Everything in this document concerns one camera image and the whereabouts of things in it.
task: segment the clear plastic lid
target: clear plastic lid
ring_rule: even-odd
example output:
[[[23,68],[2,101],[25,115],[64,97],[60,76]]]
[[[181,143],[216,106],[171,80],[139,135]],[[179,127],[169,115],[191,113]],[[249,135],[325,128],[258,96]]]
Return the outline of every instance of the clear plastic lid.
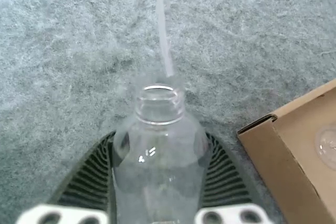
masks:
[[[324,127],[317,133],[315,148],[321,160],[336,170],[336,125]]]

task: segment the bottle holder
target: bottle holder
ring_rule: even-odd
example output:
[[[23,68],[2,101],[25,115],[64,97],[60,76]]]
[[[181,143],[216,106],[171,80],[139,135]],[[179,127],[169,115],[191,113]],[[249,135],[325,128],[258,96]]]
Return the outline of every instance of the bottle holder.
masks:
[[[49,204],[106,211],[111,224],[116,221],[116,198],[112,180],[114,132],[103,137],[77,163],[52,195]],[[212,158],[204,178],[200,208],[234,204],[262,205],[249,177],[233,154],[218,139],[207,134]]]

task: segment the hole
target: hole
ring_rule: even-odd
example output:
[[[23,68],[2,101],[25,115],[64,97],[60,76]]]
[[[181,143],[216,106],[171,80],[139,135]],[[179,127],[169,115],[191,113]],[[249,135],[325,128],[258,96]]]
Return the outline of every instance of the hole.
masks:
[[[38,224],[57,224],[61,216],[56,212],[44,215]]]
[[[80,224],[99,224],[99,220],[95,217],[89,217],[82,220]]]
[[[240,214],[244,223],[261,223],[261,217],[254,211],[246,210]]]
[[[222,218],[215,212],[207,212],[203,217],[203,224],[222,224]]]

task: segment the black grille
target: black grille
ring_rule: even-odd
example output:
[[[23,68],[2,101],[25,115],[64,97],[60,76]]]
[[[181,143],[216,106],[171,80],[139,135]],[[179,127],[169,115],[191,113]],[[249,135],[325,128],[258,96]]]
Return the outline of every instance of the black grille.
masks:
[[[108,210],[110,187],[108,141],[114,134],[104,137],[78,162],[78,166],[63,181],[50,199],[50,203],[83,208]]]
[[[202,207],[253,202],[237,165],[218,140],[211,135],[208,135],[208,139],[213,145],[213,153],[205,177]]]

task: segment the box flap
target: box flap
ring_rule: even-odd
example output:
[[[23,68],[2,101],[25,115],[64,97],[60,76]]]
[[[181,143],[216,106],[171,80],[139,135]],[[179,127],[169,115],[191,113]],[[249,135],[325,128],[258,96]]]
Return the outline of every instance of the box flap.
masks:
[[[336,219],[336,170],[329,168],[316,150],[318,133],[334,123],[336,88],[284,114],[273,127]]]
[[[240,133],[239,139],[289,223],[334,223],[272,118]]]
[[[330,90],[334,89],[336,87],[336,79],[310,91],[309,93],[291,101],[290,103],[287,103],[286,105],[278,108],[277,110],[273,111],[272,114],[274,114],[277,118],[280,118],[289,112],[296,110],[297,108],[301,107],[304,104],[307,104],[308,102],[316,99],[317,97],[320,97],[324,95],[325,93],[329,92]]]

